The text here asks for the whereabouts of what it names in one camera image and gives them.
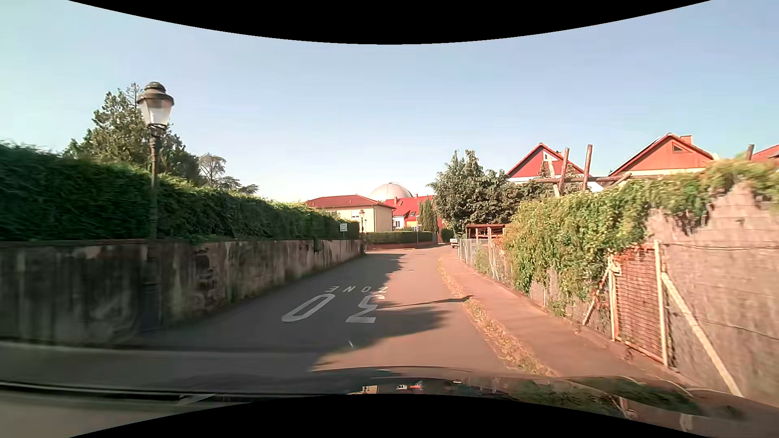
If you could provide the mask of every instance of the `tree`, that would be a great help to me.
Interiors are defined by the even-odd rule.
[[[431,231],[438,234],[438,216],[433,202],[428,198],[419,203],[419,231]]]
[[[240,180],[235,177],[224,175],[224,165],[226,163],[227,160],[218,155],[201,155],[198,159],[198,164],[203,175],[203,184],[215,189],[235,190],[245,195],[253,195],[257,192],[258,187],[256,184],[242,185]]]
[[[136,99],[143,92],[137,83],[116,94],[108,92],[103,106],[93,114],[93,128],[79,143],[71,139],[63,155],[102,163],[127,163],[151,169],[151,134]],[[169,132],[160,145],[160,173],[195,182],[199,176],[197,156],[186,151],[182,139]]]
[[[446,170],[428,184],[435,190],[435,212],[456,233],[469,223],[508,223],[520,201],[543,196],[543,186],[532,181],[517,185],[503,170],[485,171],[474,151],[465,154],[458,157],[455,151]]]

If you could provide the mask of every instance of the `sidewalk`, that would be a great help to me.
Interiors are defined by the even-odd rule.
[[[457,258],[444,254],[441,268],[509,335],[516,338],[553,376],[629,376],[661,378],[684,383],[652,359],[601,337],[590,329],[575,332],[576,325],[545,312],[529,298],[479,274]]]

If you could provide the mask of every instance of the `red roof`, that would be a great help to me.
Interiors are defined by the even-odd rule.
[[[552,165],[554,166],[555,172],[559,171],[558,168],[562,168],[562,155],[559,152],[557,152],[555,150],[552,150],[551,147],[549,147],[549,146],[547,146],[547,145],[545,145],[543,143],[539,143],[538,146],[534,147],[530,152],[527,153],[527,155],[525,155],[525,158],[520,160],[519,163],[516,163],[514,165],[514,167],[511,168],[511,170],[506,172],[506,175],[508,175],[509,178],[513,178],[514,174],[516,174],[520,169],[524,168],[525,166],[527,166],[530,163],[531,158],[533,158],[535,156],[535,154],[538,152],[539,149],[543,150],[547,154],[552,155],[554,158],[557,158],[557,160],[559,160],[559,164],[557,164],[557,162],[552,163]],[[573,162],[571,162],[570,161],[570,157],[569,157],[568,164],[573,166],[573,168],[576,169],[576,171],[578,173],[584,174],[584,170],[582,168],[580,168],[579,166],[575,165]],[[540,168],[540,166],[538,166],[538,168],[531,169],[531,172],[530,172],[529,175],[538,175],[539,168]]]
[[[779,144],[752,154],[753,161],[765,161],[771,158],[779,158]]]
[[[682,137],[679,137],[671,132],[668,134],[665,134],[664,136],[658,138],[657,140],[653,141],[652,143],[649,143],[647,147],[644,147],[638,154],[633,155],[628,161],[620,165],[616,170],[614,170],[611,175],[617,175],[621,171],[625,171],[626,168],[628,168],[631,164],[635,163],[636,161],[640,160],[644,156],[648,156],[652,153],[652,150],[655,146],[659,145],[660,143],[665,142],[665,140],[672,139],[675,140],[676,143],[679,143],[683,148],[686,148],[690,150],[691,152],[698,153],[699,155],[704,156],[708,160],[713,160],[714,156],[710,153],[706,152],[705,150],[699,148],[698,146],[693,145],[689,141],[684,140]]]
[[[305,201],[305,203],[311,208],[369,207],[379,205],[394,209],[392,206],[360,195],[322,196],[314,200]]]
[[[397,202],[395,202],[395,198],[392,198],[391,200],[384,201],[384,203],[395,208],[395,211],[392,213],[394,217],[403,216],[411,221],[415,221],[417,215],[419,215],[419,204],[427,199],[432,200],[433,196],[427,195],[415,196],[413,198],[399,198]]]

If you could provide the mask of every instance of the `yellow house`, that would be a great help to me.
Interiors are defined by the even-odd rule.
[[[392,231],[391,207],[379,201],[374,201],[360,195],[322,196],[305,202],[309,207],[318,210],[338,213],[343,219],[360,222],[360,210],[365,212],[362,217],[363,231]]]

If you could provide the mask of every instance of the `metal gate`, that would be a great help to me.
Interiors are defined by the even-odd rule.
[[[612,257],[617,341],[663,362],[657,268],[652,245],[638,245]]]

